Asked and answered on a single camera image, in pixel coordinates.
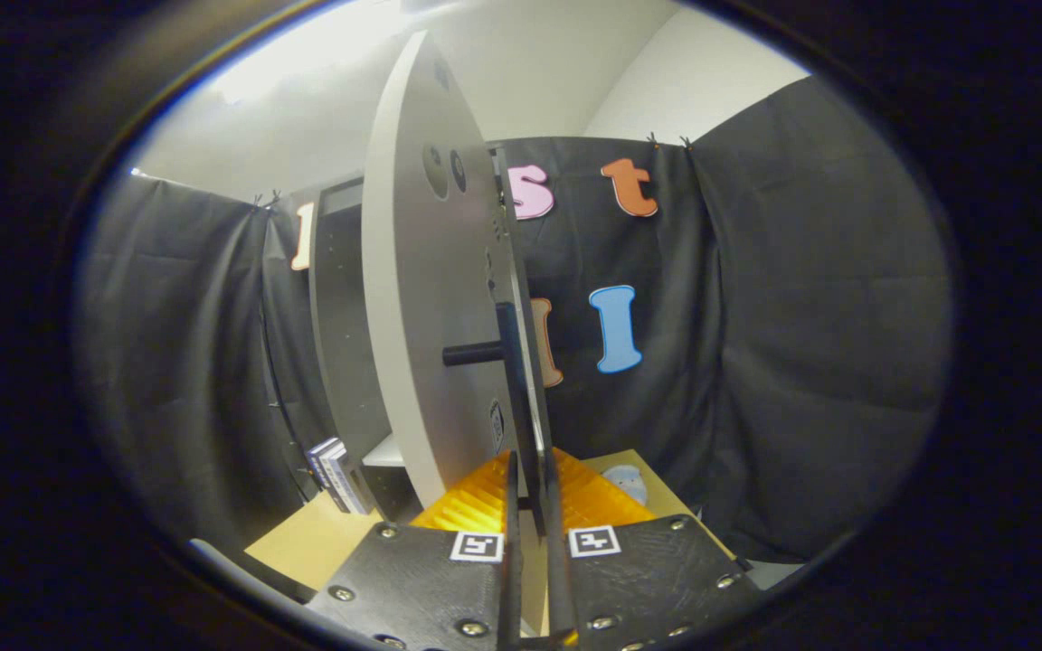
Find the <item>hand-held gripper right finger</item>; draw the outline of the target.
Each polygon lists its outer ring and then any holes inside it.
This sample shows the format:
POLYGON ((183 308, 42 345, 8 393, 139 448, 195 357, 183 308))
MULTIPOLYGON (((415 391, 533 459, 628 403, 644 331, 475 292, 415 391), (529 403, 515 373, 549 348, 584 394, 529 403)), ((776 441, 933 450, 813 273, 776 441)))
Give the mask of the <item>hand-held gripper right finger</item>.
POLYGON ((709 648, 761 605, 740 561, 636 450, 535 454, 559 650, 709 648))

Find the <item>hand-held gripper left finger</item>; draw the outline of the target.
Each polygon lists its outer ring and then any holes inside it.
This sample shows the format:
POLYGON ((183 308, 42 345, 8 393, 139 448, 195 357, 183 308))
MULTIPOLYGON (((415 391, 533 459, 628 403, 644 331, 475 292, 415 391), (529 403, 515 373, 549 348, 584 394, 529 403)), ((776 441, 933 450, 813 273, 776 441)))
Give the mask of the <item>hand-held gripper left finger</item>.
POLYGON ((429 523, 373 524, 308 609, 394 650, 513 650, 517 483, 506 450, 438 500, 429 523))

